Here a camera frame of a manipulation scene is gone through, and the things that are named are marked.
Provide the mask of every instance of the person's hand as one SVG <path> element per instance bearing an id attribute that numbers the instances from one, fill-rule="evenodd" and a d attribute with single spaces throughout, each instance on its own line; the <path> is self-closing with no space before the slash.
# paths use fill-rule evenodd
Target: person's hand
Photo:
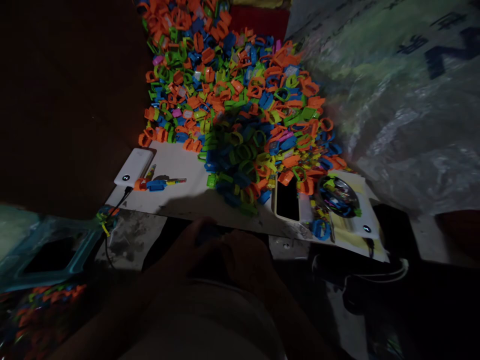
<path id="1" fill-rule="evenodd" d="M 221 243 L 219 238 L 211 238 L 201 246 L 195 240 L 205 224 L 216 224 L 211 217 L 201 217 L 188 225 L 175 240 L 170 249 L 160 259 L 159 264 L 171 271 L 172 276 L 185 276 L 211 250 Z"/>
<path id="2" fill-rule="evenodd" d="M 277 278 L 267 246 L 253 235 L 234 230 L 223 236 L 220 248 L 230 278 L 261 298 L 265 282 Z"/>

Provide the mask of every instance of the metal dish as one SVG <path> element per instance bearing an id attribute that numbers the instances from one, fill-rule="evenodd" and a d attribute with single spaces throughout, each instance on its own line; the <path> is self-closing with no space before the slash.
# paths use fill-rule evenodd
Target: metal dish
<path id="1" fill-rule="evenodd" d="M 332 191 L 331 189 L 325 189 L 325 192 L 321 191 L 321 189 L 324 188 L 324 184 L 330 179 L 331 177 L 324 176 L 320 180 L 318 180 L 316 188 L 318 198 L 320 199 L 321 203 L 332 213 L 342 218 L 353 218 L 355 216 L 355 210 L 360 209 L 360 203 L 357 194 L 345 181 L 336 176 L 333 178 L 333 183 L 335 184 L 335 191 Z M 329 204 L 329 200 L 331 200 L 332 198 L 335 198 L 339 202 L 347 204 L 350 208 L 350 212 L 347 215 L 344 215 L 343 212 L 331 206 Z"/>

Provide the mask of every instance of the plastic bag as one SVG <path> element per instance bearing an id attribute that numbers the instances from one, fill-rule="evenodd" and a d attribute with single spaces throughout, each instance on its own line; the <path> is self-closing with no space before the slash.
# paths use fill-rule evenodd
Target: plastic bag
<path id="1" fill-rule="evenodd" d="M 287 39 L 381 200 L 410 214 L 480 208 L 479 0 L 297 0 Z"/>

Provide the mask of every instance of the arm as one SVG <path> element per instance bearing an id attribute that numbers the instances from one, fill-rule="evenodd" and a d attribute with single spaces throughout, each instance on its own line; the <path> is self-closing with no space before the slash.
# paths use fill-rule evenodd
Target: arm
<path id="1" fill-rule="evenodd" d="M 225 236 L 222 253 L 230 277 L 264 303 L 289 360 L 336 359 L 278 277 L 262 241 L 235 230 Z"/>
<path id="2" fill-rule="evenodd" d="M 206 222 L 202 218 L 183 230 L 160 261 L 134 283 L 122 287 L 106 303 L 106 307 L 79 331 L 64 342 L 50 357 L 56 359 L 113 359 L 130 345 L 132 328 L 141 313 L 160 291 L 180 284 L 188 271 L 219 244 L 212 239 L 195 248 L 195 239 Z"/>

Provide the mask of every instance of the small metal bowl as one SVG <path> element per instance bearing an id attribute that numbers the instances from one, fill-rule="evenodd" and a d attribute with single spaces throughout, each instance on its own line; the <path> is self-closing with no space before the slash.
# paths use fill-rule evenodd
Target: small metal bowl
<path id="1" fill-rule="evenodd" d="M 335 188 L 338 189 L 339 192 L 342 193 L 342 198 L 340 198 L 338 195 L 334 194 L 330 190 L 327 190 L 327 192 L 332 197 L 334 197 L 334 198 L 336 198 L 340 201 L 343 201 L 343 202 L 346 202 L 346 200 L 348 201 L 348 205 L 350 207 L 350 212 L 348 213 L 348 215 L 344 215 L 342 212 L 338 211 L 336 208 L 330 206 L 329 204 L 327 204 L 325 202 L 325 200 L 328 201 L 329 198 L 326 197 L 326 195 L 322 191 L 320 191 L 320 189 L 323 188 L 324 184 L 327 181 L 329 181 L 330 179 L 331 179 L 331 177 L 324 176 L 320 180 L 318 180 L 318 183 L 317 183 L 317 186 L 316 186 L 318 198 L 321 200 L 321 203 L 328 210 L 330 210 L 332 213 L 334 213 L 334 214 L 336 214 L 336 215 L 338 215 L 339 217 L 342 217 L 342 218 L 347 218 L 347 219 L 353 218 L 355 216 L 355 210 L 360 209 L 359 198 L 357 197 L 357 194 L 355 193 L 355 191 L 342 179 L 340 179 L 336 176 L 333 178 L 333 183 L 335 184 Z"/>

